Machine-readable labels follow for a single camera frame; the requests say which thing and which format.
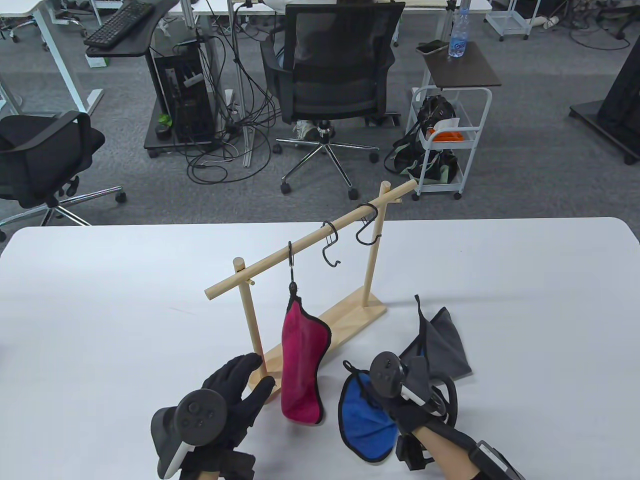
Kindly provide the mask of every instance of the blue cloth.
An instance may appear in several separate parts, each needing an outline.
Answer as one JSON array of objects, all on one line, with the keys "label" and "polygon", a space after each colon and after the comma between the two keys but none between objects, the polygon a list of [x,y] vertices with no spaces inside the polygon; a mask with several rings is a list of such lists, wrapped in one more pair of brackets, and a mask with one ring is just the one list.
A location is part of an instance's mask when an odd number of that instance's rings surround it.
[{"label": "blue cloth", "polygon": [[376,463],[393,450],[398,429],[382,407],[368,397],[364,386],[370,382],[366,371],[349,375],[338,404],[338,425],[344,444],[364,461]]}]

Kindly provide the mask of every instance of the sneaker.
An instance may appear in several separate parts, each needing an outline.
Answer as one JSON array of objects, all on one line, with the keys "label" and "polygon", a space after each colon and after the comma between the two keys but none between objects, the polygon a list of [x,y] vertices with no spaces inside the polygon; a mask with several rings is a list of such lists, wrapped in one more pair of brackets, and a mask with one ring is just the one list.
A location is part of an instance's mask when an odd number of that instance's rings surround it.
[{"label": "sneaker", "polygon": [[320,134],[317,127],[311,120],[298,120],[293,126],[298,140],[320,141]]}]

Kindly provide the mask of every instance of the backpack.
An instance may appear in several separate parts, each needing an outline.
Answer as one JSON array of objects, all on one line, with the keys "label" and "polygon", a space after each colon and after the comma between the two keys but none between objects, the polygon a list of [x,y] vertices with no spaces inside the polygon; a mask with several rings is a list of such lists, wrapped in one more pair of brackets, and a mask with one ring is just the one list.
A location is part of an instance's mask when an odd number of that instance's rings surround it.
[{"label": "backpack", "polygon": [[[453,105],[442,95],[426,97],[418,112],[418,120],[400,140],[394,142],[392,150],[385,157],[385,169],[419,180],[424,160],[424,148],[420,143],[419,131],[422,130],[422,133],[428,136],[429,129],[439,121],[455,116]],[[393,167],[388,165],[390,160],[393,161]],[[458,170],[458,159],[451,150],[431,150],[424,174],[425,183],[451,183]]]}]

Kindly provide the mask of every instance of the pink microfiber cloth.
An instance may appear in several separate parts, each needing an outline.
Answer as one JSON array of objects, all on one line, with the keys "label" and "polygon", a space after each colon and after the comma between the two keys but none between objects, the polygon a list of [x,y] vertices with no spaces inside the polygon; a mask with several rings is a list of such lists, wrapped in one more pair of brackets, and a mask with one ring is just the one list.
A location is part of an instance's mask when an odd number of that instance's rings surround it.
[{"label": "pink microfiber cloth", "polygon": [[319,424],[324,416],[318,367],[331,345],[331,329],[302,308],[295,282],[282,327],[282,413],[294,422]]}]

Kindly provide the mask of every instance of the wooden base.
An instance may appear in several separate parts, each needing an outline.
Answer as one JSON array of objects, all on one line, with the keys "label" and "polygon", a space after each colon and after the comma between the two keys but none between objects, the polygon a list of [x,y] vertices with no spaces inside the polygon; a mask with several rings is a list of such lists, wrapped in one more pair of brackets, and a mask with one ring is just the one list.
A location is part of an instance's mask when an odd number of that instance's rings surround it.
[{"label": "wooden base", "polygon": [[[360,330],[380,318],[387,311],[386,306],[373,294],[369,295],[369,305],[363,307],[361,304],[363,288],[360,287],[319,316],[320,320],[331,328],[331,346],[328,351],[353,338]],[[278,344],[269,350],[264,355],[264,358],[267,362],[268,374],[276,380],[276,386],[273,387],[270,400],[280,391],[282,381],[282,344]],[[260,372],[253,372],[249,378],[249,387],[253,390],[259,381]]]}]

